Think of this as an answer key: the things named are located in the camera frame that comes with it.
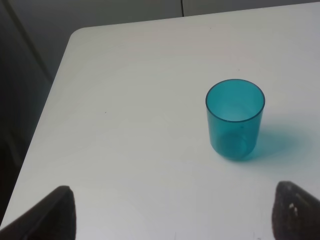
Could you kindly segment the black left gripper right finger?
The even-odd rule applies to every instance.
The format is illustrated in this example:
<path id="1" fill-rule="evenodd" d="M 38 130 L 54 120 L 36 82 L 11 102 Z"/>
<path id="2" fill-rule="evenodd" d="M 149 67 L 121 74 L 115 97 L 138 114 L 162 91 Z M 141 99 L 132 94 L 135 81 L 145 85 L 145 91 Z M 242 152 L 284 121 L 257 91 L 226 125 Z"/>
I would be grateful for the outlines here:
<path id="1" fill-rule="evenodd" d="M 275 189 L 271 224 L 276 240 L 318 240 L 320 200 L 291 181 Z"/>

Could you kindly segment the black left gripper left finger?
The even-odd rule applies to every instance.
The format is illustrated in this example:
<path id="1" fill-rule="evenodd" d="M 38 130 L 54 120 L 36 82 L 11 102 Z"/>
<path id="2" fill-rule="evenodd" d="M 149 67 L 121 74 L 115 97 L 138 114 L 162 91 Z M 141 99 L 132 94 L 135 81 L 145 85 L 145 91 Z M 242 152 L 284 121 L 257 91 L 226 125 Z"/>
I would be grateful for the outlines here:
<path id="1" fill-rule="evenodd" d="M 74 240 L 74 193 L 62 185 L 0 231 L 2 240 Z"/>

